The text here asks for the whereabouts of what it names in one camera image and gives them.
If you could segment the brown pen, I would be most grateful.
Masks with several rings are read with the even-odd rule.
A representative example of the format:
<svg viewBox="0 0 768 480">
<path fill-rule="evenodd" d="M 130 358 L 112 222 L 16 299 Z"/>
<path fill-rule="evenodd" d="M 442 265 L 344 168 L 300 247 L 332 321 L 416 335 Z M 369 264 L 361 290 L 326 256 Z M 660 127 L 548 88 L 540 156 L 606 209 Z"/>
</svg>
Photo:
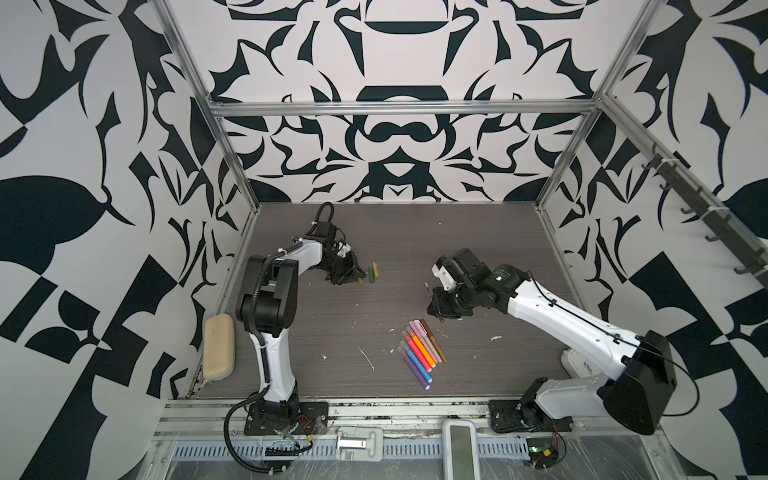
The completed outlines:
<svg viewBox="0 0 768 480">
<path fill-rule="evenodd" d="M 419 319 L 418 322 L 421 325 L 421 329 L 424 331 L 425 336 L 430 341 L 433 349 L 435 350 L 436 355 L 439 358 L 439 361 L 446 362 L 447 361 L 446 356 L 442 348 L 440 347 L 439 343 L 437 342 L 437 339 L 433 334 L 432 330 L 429 328 L 428 324 L 426 323 L 426 321 L 424 319 Z"/>
</svg>

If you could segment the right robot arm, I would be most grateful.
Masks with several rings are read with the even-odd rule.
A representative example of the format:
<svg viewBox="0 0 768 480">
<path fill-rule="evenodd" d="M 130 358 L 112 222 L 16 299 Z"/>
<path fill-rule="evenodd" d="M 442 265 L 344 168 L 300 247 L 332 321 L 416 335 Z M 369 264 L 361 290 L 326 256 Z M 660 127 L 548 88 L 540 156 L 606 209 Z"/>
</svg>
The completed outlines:
<svg viewBox="0 0 768 480">
<path fill-rule="evenodd" d="M 470 250 L 440 257 L 432 267 L 429 315 L 443 319 L 495 309 L 525 321 L 580 354 L 596 369 L 586 377 L 535 379 L 517 400 L 489 403 L 496 433 L 567 430 L 576 417 L 610 417 L 651 435 L 677 387 L 670 342 L 603 321 L 543 287 L 529 272 L 501 264 L 490 269 Z"/>
</svg>

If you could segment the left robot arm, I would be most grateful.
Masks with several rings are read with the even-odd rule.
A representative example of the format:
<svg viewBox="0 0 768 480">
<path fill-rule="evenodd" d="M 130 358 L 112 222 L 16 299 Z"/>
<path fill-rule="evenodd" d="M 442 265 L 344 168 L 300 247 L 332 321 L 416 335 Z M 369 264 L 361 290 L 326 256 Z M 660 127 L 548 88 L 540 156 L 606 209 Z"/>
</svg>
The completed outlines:
<svg viewBox="0 0 768 480">
<path fill-rule="evenodd" d="M 289 330 L 298 309 L 298 280 L 308 270 L 321 270 L 333 285 L 365 278 L 343 231 L 333 223 L 335 207 L 321 204 L 310 229 L 291 245 L 245 263 L 236 319 L 251 339 L 259 368 L 252 415 L 293 423 L 299 415 L 297 381 L 290 365 Z"/>
</svg>

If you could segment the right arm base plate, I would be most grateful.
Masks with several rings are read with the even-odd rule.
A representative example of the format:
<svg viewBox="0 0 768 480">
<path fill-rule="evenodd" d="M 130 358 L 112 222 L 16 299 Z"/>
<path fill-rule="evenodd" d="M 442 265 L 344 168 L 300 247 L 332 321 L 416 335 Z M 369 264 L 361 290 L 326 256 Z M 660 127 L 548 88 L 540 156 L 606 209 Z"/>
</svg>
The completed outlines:
<svg viewBox="0 0 768 480">
<path fill-rule="evenodd" d="M 491 400 L 490 428 L 499 434 L 515 432 L 571 432 L 572 418 L 552 419 L 533 401 Z"/>
</svg>

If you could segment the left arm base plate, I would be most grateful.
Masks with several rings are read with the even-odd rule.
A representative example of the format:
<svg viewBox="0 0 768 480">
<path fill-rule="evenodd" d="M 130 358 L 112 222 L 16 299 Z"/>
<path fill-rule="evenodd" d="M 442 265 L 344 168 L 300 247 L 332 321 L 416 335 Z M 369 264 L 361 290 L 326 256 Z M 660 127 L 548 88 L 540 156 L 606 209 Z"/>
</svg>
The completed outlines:
<svg viewBox="0 0 768 480">
<path fill-rule="evenodd" d="M 244 434 L 265 436 L 282 430 L 298 434 L 319 434 L 326 430 L 328 417 L 327 402 L 258 400 L 249 406 Z"/>
</svg>

